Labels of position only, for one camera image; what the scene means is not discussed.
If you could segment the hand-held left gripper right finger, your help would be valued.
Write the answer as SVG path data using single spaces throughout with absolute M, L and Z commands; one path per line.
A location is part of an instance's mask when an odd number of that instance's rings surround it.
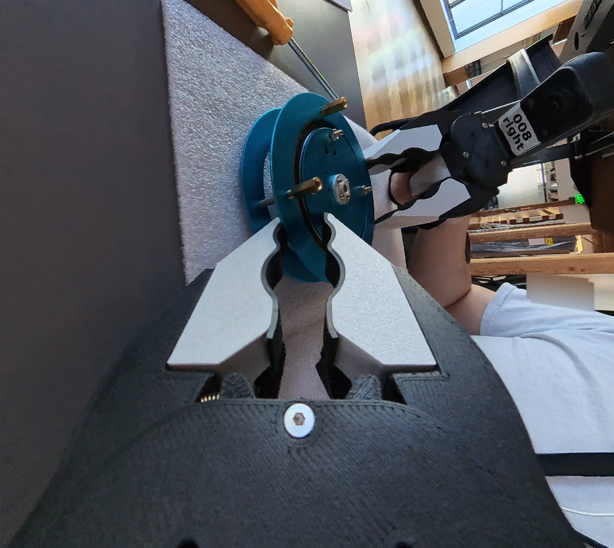
M 372 374 L 425 372 L 436 360 L 395 267 L 334 215 L 324 220 L 340 280 L 327 301 L 327 327 L 338 340 L 334 365 L 350 380 Z

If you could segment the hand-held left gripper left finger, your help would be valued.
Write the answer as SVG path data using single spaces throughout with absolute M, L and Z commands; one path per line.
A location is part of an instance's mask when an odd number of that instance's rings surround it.
M 279 365 L 282 279 L 279 218 L 219 261 L 167 364 L 172 369 L 241 373 L 250 381 Z

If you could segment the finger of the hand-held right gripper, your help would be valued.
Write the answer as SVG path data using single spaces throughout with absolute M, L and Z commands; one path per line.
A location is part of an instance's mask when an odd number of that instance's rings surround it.
M 370 175 L 386 171 L 414 172 L 439 150 L 444 135 L 455 119 L 440 119 L 437 123 L 418 123 L 393 131 L 386 138 L 364 150 Z
M 403 228 L 426 225 L 455 217 L 452 212 L 471 198 L 466 186 L 453 179 L 449 168 L 439 154 L 422 163 L 411 181 L 419 178 L 430 187 L 417 199 L 398 209 L 389 198 L 391 171 L 370 175 L 374 191 L 375 227 Z

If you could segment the blue round metal base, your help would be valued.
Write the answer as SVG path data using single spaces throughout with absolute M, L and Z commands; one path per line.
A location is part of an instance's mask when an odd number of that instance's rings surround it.
M 241 161 L 244 205 L 253 232 L 279 218 L 284 273 L 302 282 L 330 282 L 325 213 L 334 215 L 367 244 L 372 244 L 372 183 L 356 132 L 342 113 L 320 117 L 324 97 L 301 93 L 261 115 L 250 129 Z M 301 198 L 276 198 L 313 177 L 321 191 Z

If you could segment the person's right forearm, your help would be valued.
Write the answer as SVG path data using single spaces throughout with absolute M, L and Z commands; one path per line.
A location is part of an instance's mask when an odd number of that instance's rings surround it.
M 476 336 L 495 292 L 472 284 L 465 261 L 469 223 L 468 215 L 418 230 L 408 272 L 470 335 Z

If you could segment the dark grey desk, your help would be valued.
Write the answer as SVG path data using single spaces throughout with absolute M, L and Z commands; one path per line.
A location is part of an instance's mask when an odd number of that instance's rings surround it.
M 313 92 L 233 0 L 186 0 Z M 1 547 L 184 287 L 160 0 L 1 0 Z

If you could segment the wooden pallet rack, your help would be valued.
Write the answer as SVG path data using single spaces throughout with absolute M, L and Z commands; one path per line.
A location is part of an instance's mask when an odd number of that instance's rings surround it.
M 613 221 L 589 221 L 585 205 L 574 199 L 478 212 L 470 220 L 470 242 L 497 243 L 571 236 L 586 241 L 589 250 L 564 253 L 516 251 L 511 256 L 483 257 L 470 262 L 472 276 L 613 274 Z

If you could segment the white foam sheet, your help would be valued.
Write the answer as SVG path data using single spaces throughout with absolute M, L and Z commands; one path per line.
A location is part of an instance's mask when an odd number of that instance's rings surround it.
M 160 0 L 186 283 L 252 235 L 241 157 L 256 120 L 306 89 L 183 0 Z

